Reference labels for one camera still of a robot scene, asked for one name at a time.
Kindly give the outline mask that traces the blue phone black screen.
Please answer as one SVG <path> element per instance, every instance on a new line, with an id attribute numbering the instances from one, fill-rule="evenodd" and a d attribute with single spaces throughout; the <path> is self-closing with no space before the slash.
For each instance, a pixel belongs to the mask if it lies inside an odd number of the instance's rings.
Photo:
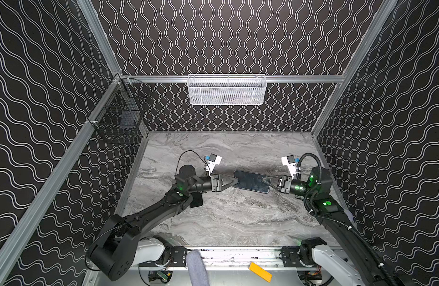
<path id="1" fill-rule="evenodd" d="M 193 193 L 192 198 L 193 200 L 190 203 L 191 208 L 201 207 L 204 205 L 202 193 Z"/>

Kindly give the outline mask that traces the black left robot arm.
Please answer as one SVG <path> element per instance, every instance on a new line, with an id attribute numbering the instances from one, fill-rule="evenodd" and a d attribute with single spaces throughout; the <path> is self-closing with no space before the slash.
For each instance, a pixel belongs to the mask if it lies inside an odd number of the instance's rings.
<path id="1" fill-rule="evenodd" d="M 134 265 L 149 262 L 157 267 L 168 266 L 173 261 L 169 244 L 146 235 L 189 207 L 201 206 L 203 193 L 222 192 L 239 182 L 223 174 L 198 176 L 189 164 L 182 166 L 174 178 L 172 187 L 155 204 L 124 217 L 115 214 L 106 221 L 86 254 L 97 271 L 116 281 Z"/>

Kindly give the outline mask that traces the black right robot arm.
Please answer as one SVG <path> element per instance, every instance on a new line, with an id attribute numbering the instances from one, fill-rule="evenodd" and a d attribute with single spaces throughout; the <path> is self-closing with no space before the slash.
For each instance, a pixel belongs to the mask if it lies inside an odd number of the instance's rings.
<path id="1" fill-rule="evenodd" d="M 307 212 L 333 235 L 358 267 L 369 286 L 405 286 L 397 274 L 388 271 L 385 262 L 355 229 L 342 206 L 330 195 L 332 174 L 329 169 L 314 167 L 306 182 L 301 168 L 292 176 L 266 176 L 262 182 L 285 194 L 293 194 L 304 203 Z"/>

